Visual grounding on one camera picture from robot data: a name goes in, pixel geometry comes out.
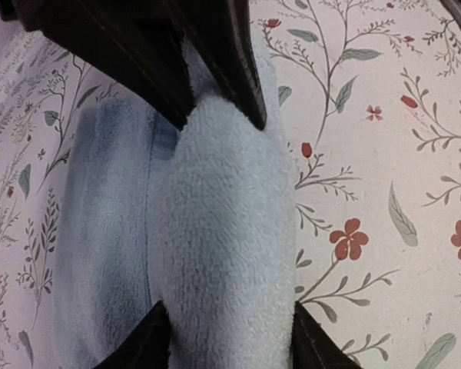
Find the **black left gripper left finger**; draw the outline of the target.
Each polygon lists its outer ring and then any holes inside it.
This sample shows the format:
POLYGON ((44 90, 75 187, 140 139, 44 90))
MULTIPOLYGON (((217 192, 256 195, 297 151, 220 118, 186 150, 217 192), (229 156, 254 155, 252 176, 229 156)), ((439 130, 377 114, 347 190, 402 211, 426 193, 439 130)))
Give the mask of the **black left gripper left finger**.
POLYGON ((171 324, 158 301, 124 342, 95 369, 168 369, 171 324))

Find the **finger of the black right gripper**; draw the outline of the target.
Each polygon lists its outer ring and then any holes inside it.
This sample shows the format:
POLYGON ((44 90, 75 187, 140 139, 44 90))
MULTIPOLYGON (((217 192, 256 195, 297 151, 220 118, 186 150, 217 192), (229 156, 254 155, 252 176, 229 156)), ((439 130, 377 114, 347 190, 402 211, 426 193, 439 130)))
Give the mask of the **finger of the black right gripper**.
POLYGON ((181 130, 194 108, 181 37, 153 1, 0 1, 0 19, 40 31, 143 98, 181 130))
POLYGON ((263 131, 267 110, 250 36, 248 1, 169 1, 173 20, 184 30, 220 90, 263 131))

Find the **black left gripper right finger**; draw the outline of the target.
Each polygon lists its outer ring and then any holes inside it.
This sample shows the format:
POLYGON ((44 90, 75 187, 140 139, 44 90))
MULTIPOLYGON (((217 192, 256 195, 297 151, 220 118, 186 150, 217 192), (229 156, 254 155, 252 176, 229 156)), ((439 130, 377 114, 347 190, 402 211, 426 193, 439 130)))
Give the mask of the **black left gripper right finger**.
POLYGON ((361 369, 299 301, 294 304, 291 354, 293 369, 361 369))

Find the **light blue towel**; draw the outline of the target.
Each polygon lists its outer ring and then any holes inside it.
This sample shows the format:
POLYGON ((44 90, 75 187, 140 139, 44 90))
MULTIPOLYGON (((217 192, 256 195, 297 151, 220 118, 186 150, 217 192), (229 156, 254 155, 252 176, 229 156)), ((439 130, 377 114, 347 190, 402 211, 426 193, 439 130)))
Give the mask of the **light blue towel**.
POLYGON ((93 368, 153 306, 171 368, 286 368, 294 311, 293 163, 257 28, 257 130, 184 46, 197 99, 174 128, 136 96, 80 115, 56 248, 55 361, 93 368))

